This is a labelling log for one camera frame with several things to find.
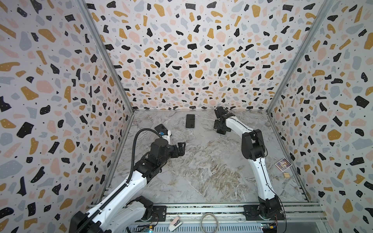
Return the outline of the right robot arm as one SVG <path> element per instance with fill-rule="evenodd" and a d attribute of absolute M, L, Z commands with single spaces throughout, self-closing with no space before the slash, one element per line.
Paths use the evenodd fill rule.
<path fill-rule="evenodd" d="M 271 218 L 276 212 L 281 211 L 282 205 L 272 187 L 266 169 L 267 149 L 262 132 L 245 125 L 224 107 L 219 106 L 214 112 L 217 118 L 214 122 L 214 129 L 217 133 L 225 135 L 227 132 L 234 132 L 241 137 L 241 153 L 251 165 L 257 184 L 258 214 L 262 219 Z"/>

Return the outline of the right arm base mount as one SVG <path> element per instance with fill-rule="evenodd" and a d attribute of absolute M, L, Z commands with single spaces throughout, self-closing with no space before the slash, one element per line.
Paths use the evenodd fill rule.
<path fill-rule="evenodd" d="M 275 221 L 285 219 L 280 206 L 265 207 L 262 204 L 244 205 L 243 214 L 247 221 Z"/>

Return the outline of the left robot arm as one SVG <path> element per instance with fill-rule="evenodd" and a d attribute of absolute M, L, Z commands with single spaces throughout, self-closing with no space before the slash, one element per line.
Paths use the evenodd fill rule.
<path fill-rule="evenodd" d="M 186 144 L 170 145 L 157 138 L 151 149 L 134 165 L 134 170 L 103 201 L 86 213 L 77 212 L 70 222 L 70 233 L 116 233 L 136 221 L 160 219 L 153 213 L 153 202 L 138 193 L 157 175 L 169 159 L 184 156 Z"/>

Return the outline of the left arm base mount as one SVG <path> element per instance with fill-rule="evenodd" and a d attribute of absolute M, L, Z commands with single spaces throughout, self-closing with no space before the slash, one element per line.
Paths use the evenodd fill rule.
<path fill-rule="evenodd" d="M 165 222 L 166 221 L 167 206 L 156 205 L 152 208 L 147 208 L 142 218 L 136 222 Z"/>

